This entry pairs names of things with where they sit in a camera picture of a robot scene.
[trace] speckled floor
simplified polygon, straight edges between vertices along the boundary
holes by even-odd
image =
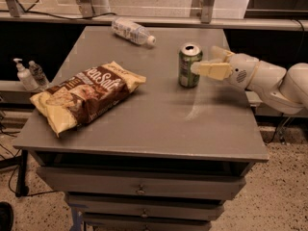
[[[233,201],[224,204],[225,211],[217,221],[212,222],[211,231],[308,230],[308,130],[304,123],[290,125],[285,134],[286,145],[281,145],[277,137],[268,144],[269,162],[257,164],[247,174],[245,187]],[[265,141],[270,139],[273,130],[271,126],[260,126]],[[6,135],[0,136],[1,145],[15,154],[12,139]],[[11,157],[3,147],[0,154]],[[50,191],[36,175],[37,166],[37,162],[30,157],[26,176],[29,194]],[[9,188],[13,170],[14,167],[0,170],[0,200],[13,206],[13,230],[69,230],[72,217],[64,202],[64,194],[53,192],[17,198]],[[13,190],[15,176],[11,181]]]

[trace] brown chip bag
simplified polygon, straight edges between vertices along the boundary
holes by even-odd
[[[80,72],[30,100],[59,136],[62,131],[101,116],[145,80],[112,62]]]

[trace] bottle cap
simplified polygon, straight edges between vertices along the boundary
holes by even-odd
[[[156,38],[154,36],[149,36],[147,38],[147,44],[150,45],[150,46],[154,46],[155,42],[156,42]]]

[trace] aluminum can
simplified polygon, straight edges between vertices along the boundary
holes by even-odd
[[[199,83],[199,75],[191,72],[194,62],[202,60],[203,53],[196,43],[185,43],[179,52],[179,84],[185,88],[193,88]]]

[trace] cabinet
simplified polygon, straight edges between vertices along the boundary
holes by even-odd
[[[243,90],[206,78],[195,89],[177,84],[178,48],[195,41],[207,59],[210,46],[224,46],[223,31],[150,31],[158,39],[153,49],[117,38],[108,27],[87,27],[55,84],[102,61],[146,76],[146,84],[59,138],[34,111],[13,145],[32,154],[38,175],[65,192],[67,204],[90,225],[209,230],[268,151]]]

